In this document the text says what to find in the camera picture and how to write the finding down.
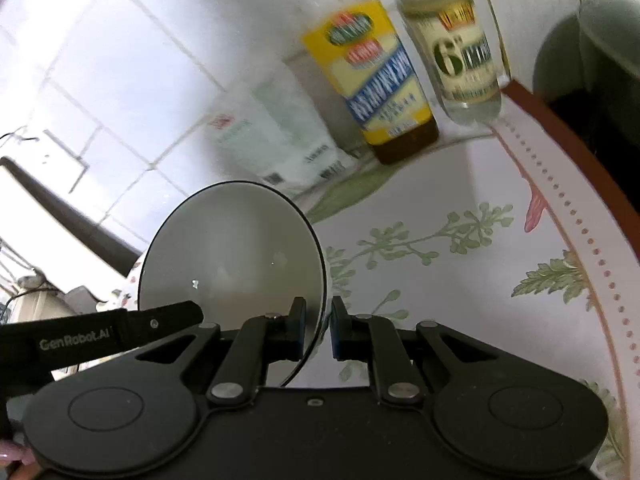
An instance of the table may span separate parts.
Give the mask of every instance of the table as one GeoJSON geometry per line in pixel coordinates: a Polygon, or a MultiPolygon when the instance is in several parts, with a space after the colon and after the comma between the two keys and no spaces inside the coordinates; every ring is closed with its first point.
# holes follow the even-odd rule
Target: table
{"type": "MultiPolygon", "coordinates": [[[[640,219],[542,102],[516,82],[504,94],[486,131],[364,165],[300,205],[352,314],[436,319],[583,381],[610,418],[594,471],[640,478],[640,219]]],[[[141,261],[113,306],[136,308],[141,261]]],[[[327,337],[292,386],[366,383],[327,337]]]]}

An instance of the tile wall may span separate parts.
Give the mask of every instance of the tile wall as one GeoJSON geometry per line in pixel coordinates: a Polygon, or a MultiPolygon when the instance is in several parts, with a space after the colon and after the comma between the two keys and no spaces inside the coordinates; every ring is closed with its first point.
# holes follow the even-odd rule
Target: tile wall
{"type": "MultiPolygon", "coordinates": [[[[394,0],[382,2],[406,36],[394,0]]],[[[575,40],[579,3],[476,0],[503,82],[547,98],[580,85],[577,44],[553,41],[575,40]]],[[[284,59],[338,143],[359,142],[293,23],[287,0],[0,0],[0,134],[25,124],[23,136],[50,132],[66,155],[49,173],[65,179],[48,176],[47,186],[143,250],[185,197],[247,177],[216,152],[204,117],[256,60],[284,59]]],[[[0,142],[5,154],[38,163],[16,137],[0,142]]]]}

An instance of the bottle label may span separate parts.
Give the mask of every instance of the bottle label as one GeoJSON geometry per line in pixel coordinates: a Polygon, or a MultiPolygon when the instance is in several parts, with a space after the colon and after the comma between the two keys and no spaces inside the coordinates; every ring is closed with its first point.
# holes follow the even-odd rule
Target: bottle label
{"type": "Polygon", "coordinates": [[[445,99],[481,102],[498,92],[495,65],[473,0],[460,0],[410,21],[437,67],[445,99]]]}
{"type": "Polygon", "coordinates": [[[414,67],[380,1],[341,10],[302,42],[345,98],[369,144],[384,144],[431,119],[414,67]]]}

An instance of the bottle with yellow label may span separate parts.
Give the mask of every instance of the bottle with yellow label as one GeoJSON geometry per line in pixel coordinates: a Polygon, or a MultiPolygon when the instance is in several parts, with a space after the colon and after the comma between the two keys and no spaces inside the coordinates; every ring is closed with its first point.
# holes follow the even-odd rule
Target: bottle with yellow label
{"type": "Polygon", "coordinates": [[[398,8],[447,115],[459,124],[495,119],[502,98],[474,1],[398,0],[398,8]]]}
{"type": "Polygon", "coordinates": [[[380,1],[297,1],[302,43],[344,97],[378,160],[393,164],[435,142],[435,119],[380,1]]]}

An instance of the white plastic package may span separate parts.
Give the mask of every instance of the white plastic package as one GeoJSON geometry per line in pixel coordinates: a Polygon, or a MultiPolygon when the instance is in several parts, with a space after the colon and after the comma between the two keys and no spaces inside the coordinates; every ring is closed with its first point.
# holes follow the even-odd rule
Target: white plastic package
{"type": "Polygon", "coordinates": [[[212,108],[211,134],[240,166],[288,196],[354,168],[293,73],[256,69],[212,108]]]}

